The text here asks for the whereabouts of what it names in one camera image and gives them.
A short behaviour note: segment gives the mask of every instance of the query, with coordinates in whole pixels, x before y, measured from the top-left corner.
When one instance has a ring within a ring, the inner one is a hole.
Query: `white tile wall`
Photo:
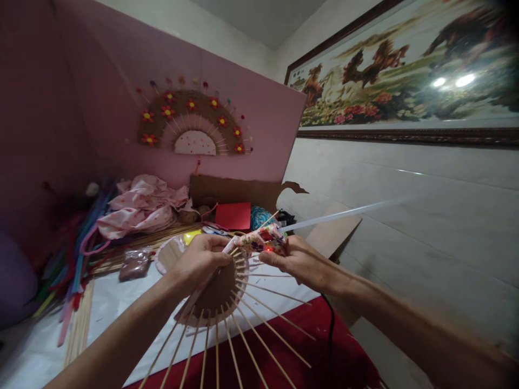
[[[519,340],[516,166],[519,152],[510,150],[297,139],[285,180],[310,193],[284,191],[278,205],[300,221],[321,216],[332,200],[357,207],[418,193],[362,215],[341,265],[511,352]],[[366,323],[353,333],[377,339]],[[386,341],[378,348],[360,341],[381,373],[380,363],[399,352]],[[408,378],[416,375],[399,358]],[[382,376],[393,387],[417,387]]]

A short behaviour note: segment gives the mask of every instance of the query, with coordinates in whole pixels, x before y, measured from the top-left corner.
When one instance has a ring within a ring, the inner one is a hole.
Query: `right hand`
[[[263,251],[259,260],[289,273],[299,284],[303,283],[316,292],[333,296],[342,294],[350,279],[346,270],[323,257],[299,236],[288,237],[286,250],[286,257]]]

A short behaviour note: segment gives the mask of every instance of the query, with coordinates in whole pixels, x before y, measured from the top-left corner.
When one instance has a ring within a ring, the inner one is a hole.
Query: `ceiling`
[[[276,50],[325,0],[191,0],[252,39]]]

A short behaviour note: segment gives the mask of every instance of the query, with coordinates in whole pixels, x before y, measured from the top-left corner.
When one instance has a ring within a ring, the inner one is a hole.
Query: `red cloth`
[[[313,341],[305,334],[292,327],[283,319],[276,317],[269,324],[296,350],[311,366],[308,368],[286,347],[279,338],[264,324],[255,327],[256,331],[272,351],[281,366],[298,389],[304,388],[379,388],[380,377],[364,350],[353,338],[348,328],[336,317],[334,330],[333,363],[328,358],[328,329],[330,327],[330,309],[322,297],[311,301],[312,306],[301,305],[284,316],[314,336]],[[273,361],[256,335],[248,330],[244,333],[254,358],[265,377],[269,388],[289,388],[290,384]],[[252,363],[240,335],[231,339],[238,361],[243,387],[247,389],[263,388],[263,383]],[[219,344],[220,387],[239,388],[236,370],[232,362],[229,342]],[[204,353],[191,357],[184,388],[200,388]],[[186,360],[173,365],[165,388],[177,388],[184,374]],[[150,376],[144,389],[158,389],[161,386],[166,369]],[[129,385],[128,389],[138,389],[141,382]],[[204,388],[216,387],[216,348],[207,350]]]

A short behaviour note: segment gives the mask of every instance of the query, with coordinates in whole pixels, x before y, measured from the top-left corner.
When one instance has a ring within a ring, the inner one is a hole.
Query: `white tablecloth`
[[[282,274],[278,269],[267,265],[252,269],[251,271],[256,273]],[[146,278],[120,283],[118,281],[118,273],[113,273],[96,279],[94,296],[92,298],[88,344],[90,345],[131,303],[157,282],[160,277],[161,275],[157,272],[155,266],[152,265]],[[303,285],[298,286],[293,278],[250,277],[249,282],[293,296],[303,301],[310,301],[319,296],[318,293]],[[247,286],[246,290],[279,313],[290,311],[301,304],[297,301],[251,286]],[[275,316],[249,296],[244,296],[244,300],[266,320],[272,319]],[[179,304],[177,310],[180,309],[182,304],[183,302]],[[261,321],[249,311],[244,304],[240,304],[240,308],[254,326],[261,324]],[[171,315],[168,323],[135,367],[125,385],[144,378],[153,359],[174,325],[173,316],[174,314]],[[247,322],[241,317],[238,310],[235,311],[235,316],[242,329],[245,330],[249,328]],[[66,342],[64,346],[60,348],[56,347],[61,329],[61,325],[58,324],[58,319],[59,310],[57,308],[53,314],[42,318],[38,322],[28,320],[0,332],[0,341],[5,343],[0,351],[1,388],[40,389],[62,370]],[[234,337],[239,334],[232,320],[228,321],[228,325],[231,336]],[[179,325],[171,336],[153,369],[153,373],[168,367],[171,356],[182,334],[182,329],[183,327]],[[215,327],[213,326],[209,331],[209,346],[212,347],[216,344]],[[189,348],[193,340],[193,333],[194,328],[187,330],[186,334],[189,336],[182,341],[175,363],[188,357]],[[196,339],[193,355],[204,350],[205,332],[202,332],[202,334],[204,336],[198,336]],[[219,342],[226,341],[227,333],[222,322],[220,322],[218,334]]]

